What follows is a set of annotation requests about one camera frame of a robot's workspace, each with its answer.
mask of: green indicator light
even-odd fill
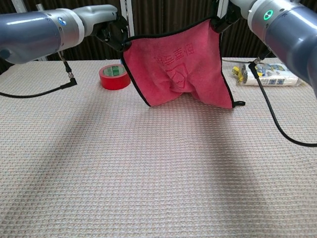
[[[274,14],[274,11],[273,10],[270,10],[270,11],[267,11],[265,14],[264,14],[264,21],[267,21],[269,20]]]

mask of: gray robot arm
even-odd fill
[[[317,14],[299,0],[230,0],[249,28],[317,95]]]
[[[117,20],[112,5],[0,15],[0,57],[26,63],[77,46],[84,37],[97,34],[101,25],[104,29]]]

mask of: microfiber towel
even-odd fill
[[[159,106],[183,93],[231,109],[235,103],[222,74],[220,35],[210,18],[166,35],[135,36],[121,60],[140,96]]]

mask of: dark curtain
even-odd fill
[[[86,5],[112,4],[120,12],[120,0],[24,0],[28,11],[41,3],[44,9],[77,8]],[[302,4],[317,12],[316,0],[302,0]],[[161,34],[182,29],[211,15],[212,0],[132,0],[135,34]],[[0,14],[13,13],[11,0],[0,0]],[[265,45],[249,30],[247,21],[239,20],[222,37],[223,57],[257,57]],[[94,37],[65,51],[67,60],[118,59],[119,54]],[[58,60],[58,56],[48,56]],[[0,73],[11,64],[0,59]]]

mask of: textured tablecloth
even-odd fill
[[[224,75],[247,105],[224,110],[107,91],[98,71],[114,62],[71,61],[77,86],[0,98],[0,237],[317,237],[317,149],[282,137],[234,64]],[[1,75],[0,91],[67,81],[61,62],[31,62]],[[285,131],[317,142],[313,90],[266,91]]]

